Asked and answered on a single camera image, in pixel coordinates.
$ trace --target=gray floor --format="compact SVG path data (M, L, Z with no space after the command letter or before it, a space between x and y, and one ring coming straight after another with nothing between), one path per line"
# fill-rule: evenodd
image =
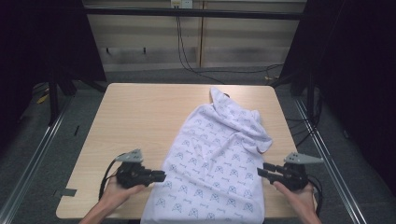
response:
M276 79L281 67L260 72L240 74L232 72L213 72L219 70L259 71L265 67L206 68L212 72L205 76L214 77L225 84L265 85ZM150 82L150 83L209 83L219 84L216 80L202 77L185 69L155 69L139 71L107 72L107 85L112 82ZM77 82L77 94L72 97L70 106L64 113L64 119L53 138L44 160L39 164L21 205L16 211L12 223L77 223L77 220L64 220L56 217L55 211L60 201L54 197L54 191L64 189L73 170L78 154L91 127L103 94L83 83ZM35 90L34 98L25 111L17 134L10 142L7 154L0 159L0 205L3 206L9 194L17 185L18 179L32 158L38 144L46 132L50 117L50 105L47 100L36 104L43 87ZM290 86L276 88L276 95L287 119L300 119L295 98L290 95ZM60 105L66 102L60 97ZM295 143L299 143L307 134L303 122L289 120L290 132ZM337 121L330 108L323 106L318 130L326 143L340 173L346 181L352 195L367 223L394 223L396 221L396 200L376 172L361 156L353 139L344 136L342 124ZM312 139L307 138L298 146L299 152L318 156L318 150ZM323 164L308 165L307 172L316 176L324 188L324 204L320 214L323 223L353 223L345 204L334 185L328 170ZM105 223L127 223L125 220L107 220ZM265 223L299 223L296 218L266 219Z

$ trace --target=human hand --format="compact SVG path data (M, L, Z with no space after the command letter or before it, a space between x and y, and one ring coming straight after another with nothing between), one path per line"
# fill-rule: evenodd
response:
M114 173L108 179L108 183L100 201L90 210L90 212L79 222L80 224L100 223L105 217L111 215L120 205L125 203L130 196L142 191L145 186L137 185L130 189L123 188L117 183Z
M314 206L314 187L308 183L305 188L290 191L282 183L275 181L273 184L288 200L290 206L304 224L321 223Z

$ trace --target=wooden table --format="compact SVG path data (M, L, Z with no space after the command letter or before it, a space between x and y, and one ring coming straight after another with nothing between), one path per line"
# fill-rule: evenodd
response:
M201 104L211 103L211 85L120 84L108 86L74 171L67 184L74 197L63 196L59 218L82 218L97 203L100 183L115 157L141 148L143 165L161 169L163 160L187 116ZM296 151L273 88L264 86L216 86L242 107L258 110L262 125L274 143L263 154L272 164ZM113 165L114 172L120 166ZM295 217L283 195L264 184L265 217ZM152 185L133 196L110 217L139 219Z

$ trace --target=patterned fabric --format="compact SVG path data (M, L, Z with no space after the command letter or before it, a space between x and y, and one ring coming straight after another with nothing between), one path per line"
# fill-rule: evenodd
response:
M167 177L155 184L141 223L263 223L257 167L272 139L258 111L210 92L213 104L198 106L181 127L163 164Z

